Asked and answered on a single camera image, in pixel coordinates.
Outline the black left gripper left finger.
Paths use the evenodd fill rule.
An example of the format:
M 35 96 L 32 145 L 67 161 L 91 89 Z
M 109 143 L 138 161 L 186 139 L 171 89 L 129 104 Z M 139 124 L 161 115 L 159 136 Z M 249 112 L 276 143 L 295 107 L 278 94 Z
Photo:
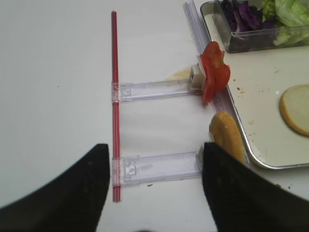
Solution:
M 97 144 L 37 191 L 1 208 L 2 232 L 94 232 L 109 190 L 109 148 Z

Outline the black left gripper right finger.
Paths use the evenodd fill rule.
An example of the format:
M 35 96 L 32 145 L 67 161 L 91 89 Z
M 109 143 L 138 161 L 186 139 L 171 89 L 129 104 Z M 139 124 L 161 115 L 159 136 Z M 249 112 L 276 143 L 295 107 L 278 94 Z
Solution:
M 307 232 L 309 202 L 205 143 L 202 185 L 219 232 Z

